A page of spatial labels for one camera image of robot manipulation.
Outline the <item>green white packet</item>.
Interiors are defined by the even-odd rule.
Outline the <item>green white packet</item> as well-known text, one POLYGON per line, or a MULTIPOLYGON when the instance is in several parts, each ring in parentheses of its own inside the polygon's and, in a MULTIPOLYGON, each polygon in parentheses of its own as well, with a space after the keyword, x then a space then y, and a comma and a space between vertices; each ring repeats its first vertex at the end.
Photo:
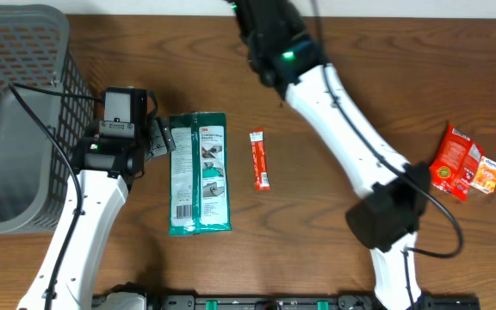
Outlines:
POLYGON ((170 118, 171 236, 232 229, 227 179, 226 115, 201 112, 170 118))

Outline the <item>slim red stick packet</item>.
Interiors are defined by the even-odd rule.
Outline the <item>slim red stick packet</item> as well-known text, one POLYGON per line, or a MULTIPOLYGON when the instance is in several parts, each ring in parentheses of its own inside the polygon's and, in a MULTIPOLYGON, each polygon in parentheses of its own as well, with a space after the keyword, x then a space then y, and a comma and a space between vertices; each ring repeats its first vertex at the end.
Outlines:
POLYGON ((256 190, 269 190, 270 182, 268 178, 266 153, 264 149, 264 131, 261 127, 250 132, 250 141, 256 190))

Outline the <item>large red snack bag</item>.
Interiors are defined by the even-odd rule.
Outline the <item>large red snack bag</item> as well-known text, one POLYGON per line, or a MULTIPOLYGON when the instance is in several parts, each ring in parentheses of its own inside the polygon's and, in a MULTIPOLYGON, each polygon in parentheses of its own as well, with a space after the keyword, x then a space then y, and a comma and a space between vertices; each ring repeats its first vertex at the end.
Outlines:
POLYGON ((483 154, 479 145, 449 124, 430 166, 431 183, 465 202, 483 154))

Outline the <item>small orange snack packet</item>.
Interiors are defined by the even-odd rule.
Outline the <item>small orange snack packet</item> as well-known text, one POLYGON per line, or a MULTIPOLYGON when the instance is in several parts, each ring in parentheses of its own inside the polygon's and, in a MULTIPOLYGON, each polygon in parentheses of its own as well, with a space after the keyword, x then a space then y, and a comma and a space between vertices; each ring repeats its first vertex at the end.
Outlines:
POLYGON ((482 156, 471 186, 485 194, 491 194, 496 187, 496 162, 482 156))

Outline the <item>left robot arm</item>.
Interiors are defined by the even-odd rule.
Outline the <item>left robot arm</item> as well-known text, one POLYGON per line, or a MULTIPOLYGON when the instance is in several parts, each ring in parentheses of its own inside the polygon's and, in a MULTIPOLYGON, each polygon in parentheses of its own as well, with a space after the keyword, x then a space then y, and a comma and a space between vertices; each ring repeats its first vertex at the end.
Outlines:
POLYGON ((175 148, 164 117, 98 121, 71 155, 65 204, 20 309, 90 309, 102 254, 133 181, 175 148))

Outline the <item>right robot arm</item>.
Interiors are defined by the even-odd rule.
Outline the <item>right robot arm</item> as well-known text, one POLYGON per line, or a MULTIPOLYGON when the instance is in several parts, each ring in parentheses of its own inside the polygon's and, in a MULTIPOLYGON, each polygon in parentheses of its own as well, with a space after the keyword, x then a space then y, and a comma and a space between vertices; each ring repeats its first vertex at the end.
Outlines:
POLYGON ((430 174, 397 153, 347 94, 323 47, 290 1, 230 0, 249 63, 317 132, 360 201, 349 229, 369 249, 375 297, 386 309, 414 309, 421 296, 413 254, 430 174))

